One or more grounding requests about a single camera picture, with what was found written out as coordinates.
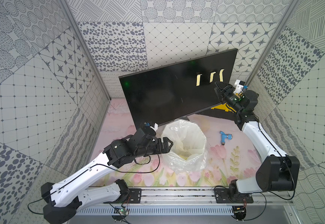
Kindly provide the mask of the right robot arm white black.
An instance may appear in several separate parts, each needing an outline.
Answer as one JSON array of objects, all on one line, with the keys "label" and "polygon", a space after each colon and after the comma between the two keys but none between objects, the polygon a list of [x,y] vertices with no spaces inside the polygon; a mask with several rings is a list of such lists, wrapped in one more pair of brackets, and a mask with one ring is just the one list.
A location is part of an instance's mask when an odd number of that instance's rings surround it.
[{"label": "right robot arm white black", "polygon": [[228,196],[235,199],[252,193],[295,191],[300,162],[284,152],[262,128],[254,113],[259,95],[246,90],[237,96],[231,84],[216,82],[215,85],[218,99],[235,111],[235,124],[251,140],[261,160],[254,176],[231,181]]}]

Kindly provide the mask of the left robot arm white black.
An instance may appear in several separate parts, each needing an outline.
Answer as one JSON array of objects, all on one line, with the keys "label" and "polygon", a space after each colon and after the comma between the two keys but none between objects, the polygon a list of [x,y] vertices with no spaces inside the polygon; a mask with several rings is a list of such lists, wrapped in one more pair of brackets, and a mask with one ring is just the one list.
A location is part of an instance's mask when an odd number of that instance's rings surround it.
[{"label": "left robot arm white black", "polygon": [[157,138],[154,128],[143,126],[135,134],[114,140],[93,161],[58,183],[45,183],[41,187],[44,219],[50,224],[63,224],[84,208],[99,203],[123,204],[130,197],[130,189],[124,180],[97,189],[89,189],[103,176],[130,164],[139,157],[161,155],[170,152],[173,141]]}]

